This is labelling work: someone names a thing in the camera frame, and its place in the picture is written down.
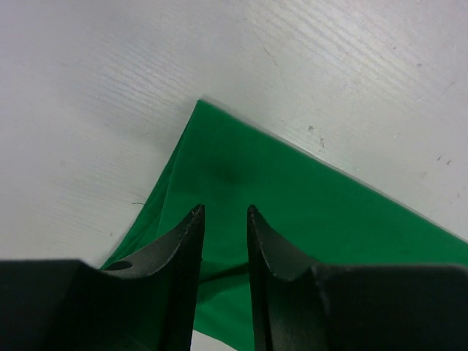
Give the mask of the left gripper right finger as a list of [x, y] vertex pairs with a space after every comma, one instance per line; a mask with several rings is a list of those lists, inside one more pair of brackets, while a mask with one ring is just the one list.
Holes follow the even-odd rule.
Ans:
[[329, 265], [247, 211], [256, 350], [465, 350], [467, 269]]

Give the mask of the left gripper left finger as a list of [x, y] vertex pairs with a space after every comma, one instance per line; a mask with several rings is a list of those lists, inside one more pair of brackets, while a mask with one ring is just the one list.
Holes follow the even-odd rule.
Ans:
[[188, 350], [205, 209], [104, 269], [80, 260], [1, 262], [3, 350]]

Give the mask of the green t shirt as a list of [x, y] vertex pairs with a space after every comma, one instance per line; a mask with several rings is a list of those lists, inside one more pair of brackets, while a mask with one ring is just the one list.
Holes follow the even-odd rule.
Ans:
[[467, 264], [467, 244], [282, 141], [198, 101], [114, 263], [205, 207], [195, 329], [252, 350], [246, 218], [256, 206], [295, 246], [325, 263]]

